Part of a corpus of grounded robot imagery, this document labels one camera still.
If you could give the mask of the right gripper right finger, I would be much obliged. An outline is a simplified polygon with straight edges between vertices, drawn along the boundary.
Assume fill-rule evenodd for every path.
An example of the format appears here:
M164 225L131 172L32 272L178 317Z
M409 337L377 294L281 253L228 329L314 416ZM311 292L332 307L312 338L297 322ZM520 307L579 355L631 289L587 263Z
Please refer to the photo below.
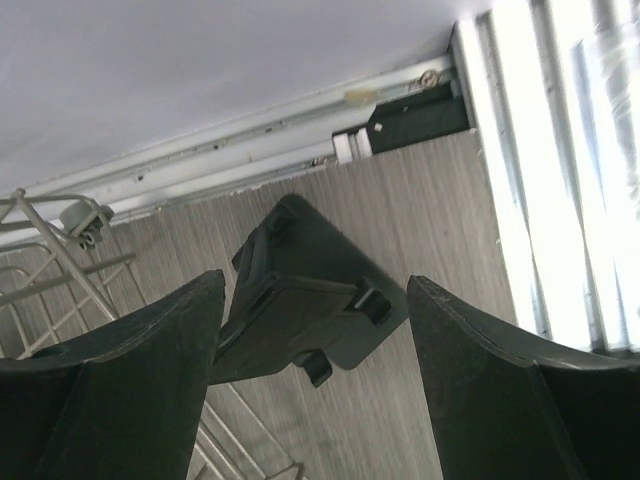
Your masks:
M424 276L407 301L445 478L638 477L637 356L543 339Z

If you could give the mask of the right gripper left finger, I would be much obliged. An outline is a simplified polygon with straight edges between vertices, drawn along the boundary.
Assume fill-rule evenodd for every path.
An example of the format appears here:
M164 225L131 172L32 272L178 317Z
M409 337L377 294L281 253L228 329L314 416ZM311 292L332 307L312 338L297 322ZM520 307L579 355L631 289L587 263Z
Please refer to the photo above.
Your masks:
M89 333L1 363L5 479L183 479L224 310L208 271Z

